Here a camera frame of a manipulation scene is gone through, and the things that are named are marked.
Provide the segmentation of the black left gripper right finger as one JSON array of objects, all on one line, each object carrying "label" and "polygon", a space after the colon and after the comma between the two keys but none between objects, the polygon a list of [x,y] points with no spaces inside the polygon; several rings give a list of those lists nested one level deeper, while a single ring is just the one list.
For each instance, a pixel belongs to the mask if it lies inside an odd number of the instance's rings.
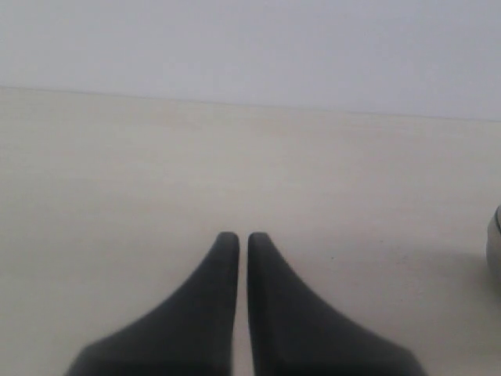
[{"label": "black left gripper right finger", "polygon": [[267,233],[247,243],[247,307],[256,375],[424,375],[406,348],[322,300]]}]

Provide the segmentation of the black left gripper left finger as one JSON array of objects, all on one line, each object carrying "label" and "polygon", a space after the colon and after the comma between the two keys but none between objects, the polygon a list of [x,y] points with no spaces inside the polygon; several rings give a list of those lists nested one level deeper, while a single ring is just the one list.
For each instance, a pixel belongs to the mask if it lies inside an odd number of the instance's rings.
[{"label": "black left gripper left finger", "polygon": [[230,375],[239,238],[216,236],[189,278],[158,307],[84,347],[68,375]]}]

